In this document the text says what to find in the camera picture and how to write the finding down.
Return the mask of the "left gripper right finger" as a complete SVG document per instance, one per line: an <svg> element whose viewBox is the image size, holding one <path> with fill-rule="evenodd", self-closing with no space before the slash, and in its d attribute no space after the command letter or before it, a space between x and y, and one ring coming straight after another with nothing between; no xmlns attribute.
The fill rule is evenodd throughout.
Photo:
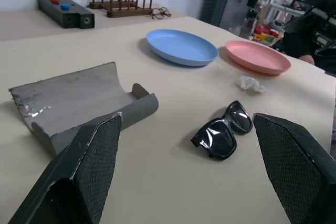
<svg viewBox="0 0 336 224"><path fill-rule="evenodd" d="M336 160L308 130L255 113L268 178L291 224L336 224Z"/></svg>

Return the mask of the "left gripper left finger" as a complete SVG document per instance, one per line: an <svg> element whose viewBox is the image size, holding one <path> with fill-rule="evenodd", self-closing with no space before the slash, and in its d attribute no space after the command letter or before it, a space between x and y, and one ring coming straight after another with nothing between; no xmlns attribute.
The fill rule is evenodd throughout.
<svg viewBox="0 0 336 224"><path fill-rule="evenodd" d="M122 120L117 112L83 124L48 164L8 224L99 224Z"/></svg>

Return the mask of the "grey glasses case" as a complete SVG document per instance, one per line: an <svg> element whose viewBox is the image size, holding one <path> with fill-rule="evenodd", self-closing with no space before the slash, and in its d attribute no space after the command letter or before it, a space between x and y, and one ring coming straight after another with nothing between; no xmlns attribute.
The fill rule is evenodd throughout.
<svg viewBox="0 0 336 224"><path fill-rule="evenodd" d="M156 95L140 84L123 90L115 62L9 91L26 126L52 157L71 143L82 124L97 117L120 112L124 130L159 108Z"/></svg>

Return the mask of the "black sunglasses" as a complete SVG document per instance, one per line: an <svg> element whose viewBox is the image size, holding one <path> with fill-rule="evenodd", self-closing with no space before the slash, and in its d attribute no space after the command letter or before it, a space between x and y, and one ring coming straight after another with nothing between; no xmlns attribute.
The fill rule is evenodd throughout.
<svg viewBox="0 0 336 224"><path fill-rule="evenodd" d="M192 137L195 147L202 147L210 158L225 160L237 148L235 135L248 134L253 128L252 120L239 101L228 105L225 113L203 125Z"/></svg>

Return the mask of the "pink plate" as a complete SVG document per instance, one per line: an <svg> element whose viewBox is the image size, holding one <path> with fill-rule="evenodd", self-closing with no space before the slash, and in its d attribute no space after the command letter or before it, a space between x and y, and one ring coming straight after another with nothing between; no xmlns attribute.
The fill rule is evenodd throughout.
<svg viewBox="0 0 336 224"><path fill-rule="evenodd" d="M284 55L258 43L232 40L225 48L233 62L257 73L278 76L291 68Z"/></svg>

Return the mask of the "plain black box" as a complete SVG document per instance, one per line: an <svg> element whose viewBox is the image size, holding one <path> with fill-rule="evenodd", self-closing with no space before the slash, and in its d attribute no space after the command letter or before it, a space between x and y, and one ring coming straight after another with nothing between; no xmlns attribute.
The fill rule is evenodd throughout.
<svg viewBox="0 0 336 224"><path fill-rule="evenodd" d="M78 4L71 4L73 14L68 21L72 26L80 29L90 29L95 27L94 13Z"/></svg>

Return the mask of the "blue plate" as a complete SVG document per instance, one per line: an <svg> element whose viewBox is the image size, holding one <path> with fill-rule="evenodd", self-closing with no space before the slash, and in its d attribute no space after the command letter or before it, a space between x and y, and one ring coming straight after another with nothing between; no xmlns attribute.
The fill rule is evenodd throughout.
<svg viewBox="0 0 336 224"><path fill-rule="evenodd" d="M217 47L194 34L156 29L146 35L150 49L161 58L188 67L203 67L219 56Z"/></svg>

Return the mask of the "black box with coloured buttons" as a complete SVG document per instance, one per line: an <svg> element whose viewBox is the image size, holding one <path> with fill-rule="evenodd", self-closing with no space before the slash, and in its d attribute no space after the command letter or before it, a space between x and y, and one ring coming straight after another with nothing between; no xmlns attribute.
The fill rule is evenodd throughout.
<svg viewBox="0 0 336 224"><path fill-rule="evenodd" d="M79 28L79 14L72 0L37 0L38 8L64 29Z"/></svg>

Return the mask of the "brown thin-rimmed eyeglasses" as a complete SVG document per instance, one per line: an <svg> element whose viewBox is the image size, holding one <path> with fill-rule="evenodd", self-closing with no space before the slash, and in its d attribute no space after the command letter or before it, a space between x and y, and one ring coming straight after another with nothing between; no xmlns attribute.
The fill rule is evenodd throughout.
<svg viewBox="0 0 336 224"><path fill-rule="evenodd" d="M166 7L154 8L150 12L152 19L163 19L164 17L171 17L172 14Z"/></svg>

